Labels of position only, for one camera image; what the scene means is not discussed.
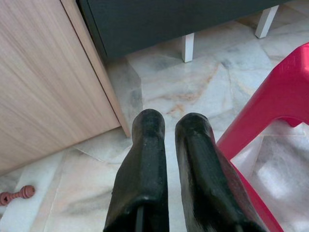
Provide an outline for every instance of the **small red object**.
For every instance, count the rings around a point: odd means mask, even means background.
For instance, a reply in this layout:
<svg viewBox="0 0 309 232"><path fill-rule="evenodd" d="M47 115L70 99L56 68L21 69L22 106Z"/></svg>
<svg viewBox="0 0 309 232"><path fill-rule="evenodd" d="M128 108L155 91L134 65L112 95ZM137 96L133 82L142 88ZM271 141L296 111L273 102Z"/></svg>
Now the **small red object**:
<svg viewBox="0 0 309 232"><path fill-rule="evenodd" d="M3 192L0 193L0 206L7 205L11 202L14 198L21 197L24 199L30 198L34 195L35 189L32 185L26 185L21 188L19 192L16 193L9 193Z"/></svg>
<svg viewBox="0 0 309 232"><path fill-rule="evenodd" d="M217 145L231 160L275 119L291 127L309 125L309 43L300 46L278 64L254 93ZM238 172L255 209L272 232L282 232L267 206Z"/></svg>

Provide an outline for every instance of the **marble floor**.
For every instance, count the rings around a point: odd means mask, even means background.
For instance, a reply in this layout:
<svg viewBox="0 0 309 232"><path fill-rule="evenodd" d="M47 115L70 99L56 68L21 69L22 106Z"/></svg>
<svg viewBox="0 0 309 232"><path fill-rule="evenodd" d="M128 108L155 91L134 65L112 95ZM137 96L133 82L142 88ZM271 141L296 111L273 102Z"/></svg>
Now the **marble floor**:
<svg viewBox="0 0 309 232"><path fill-rule="evenodd" d="M181 59L178 38L107 65L129 123L147 108L165 119L171 232L186 231L174 144L177 121L201 113L218 140L275 65L309 42L309 1L281 5L263 39L254 35L260 15L197 32L190 63ZM118 128L0 176L0 190L28 184L37 190L31 199L0 207L0 231L102 231L114 178L131 143ZM309 232L309 126L275 121L232 161L284 231Z"/></svg>

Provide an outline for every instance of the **light wood panel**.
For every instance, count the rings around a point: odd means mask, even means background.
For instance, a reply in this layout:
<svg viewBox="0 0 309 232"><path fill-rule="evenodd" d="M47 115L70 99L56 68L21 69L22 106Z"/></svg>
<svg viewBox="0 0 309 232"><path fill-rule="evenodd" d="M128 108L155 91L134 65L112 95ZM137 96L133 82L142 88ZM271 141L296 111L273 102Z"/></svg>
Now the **light wood panel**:
<svg viewBox="0 0 309 232"><path fill-rule="evenodd" d="M99 81L102 84L102 87L104 88L104 91L110 100L110 103L118 117L118 120L124 129L126 135L130 136L130 130L127 125L127 122L123 116L123 113L121 111L119 102L117 100L117 97L115 95L115 92L112 88L111 82L108 78L108 75L106 73L105 67L103 66L101 59L99 57L99 54L95 48L95 45L93 44L93 41L91 39L91 36L89 34L89 31L87 29L87 26L84 22L84 19L78 9L78 6L76 4L76 0L61 0L63 7L65 8L68 17L71 20L71 23L85 49L85 52L88 55L88 58L98 76Z"/></svg>
<svg viewBox="0 0 309 232"><path fill-rule="evenodd" d="M60 0L1 0L0 172L119 126Z"/></svg>

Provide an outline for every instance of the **black object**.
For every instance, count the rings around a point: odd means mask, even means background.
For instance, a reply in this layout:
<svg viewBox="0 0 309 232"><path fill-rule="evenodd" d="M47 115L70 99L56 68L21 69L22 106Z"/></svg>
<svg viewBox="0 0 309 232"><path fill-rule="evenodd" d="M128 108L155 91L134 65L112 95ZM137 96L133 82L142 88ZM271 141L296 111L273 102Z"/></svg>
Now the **black object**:
<svg viewBox="0 0 309 232"><path fill-rule="evenodd" d="M77 0L103 60L203 30L288 0Z"/></svg>
<svg viewBox="0 0 309 232"><path fill-rule="evenodd" d="M119 168L104 232L168 232L165 124L152 109L132 126L133 146Z"/></svg>
<svg viewBox="0 0 309 232"><path fill-rule="evenodd" d="M176 151L188 232L264 232L235 170L215 145L206 117L176 125Z"/></svg>

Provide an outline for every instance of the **white furniture leg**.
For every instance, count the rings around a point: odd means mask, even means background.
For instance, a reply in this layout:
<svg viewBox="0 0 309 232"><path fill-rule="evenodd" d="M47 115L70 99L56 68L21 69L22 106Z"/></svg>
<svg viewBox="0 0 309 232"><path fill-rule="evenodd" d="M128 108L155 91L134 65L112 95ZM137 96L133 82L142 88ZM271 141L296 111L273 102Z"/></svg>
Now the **white furniture leg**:
<svg viewBox="0 0 309 232"><path fill-rule="evenodd" d="M257 25L257 29L255 32L255 35L258 38L264 38L267 36L268 30L270 28L272 20L275 17L278 7L279 6L274 6L263 10L262 16L260 18L259 24Z"/></svg>
<svg viewBox="0 0 309 232"><path fill-rule="evenodd" d="M189 62L193 59L193 44L194 44L194 33L184 35L182 41L182 56L183 61Z"/></svg>

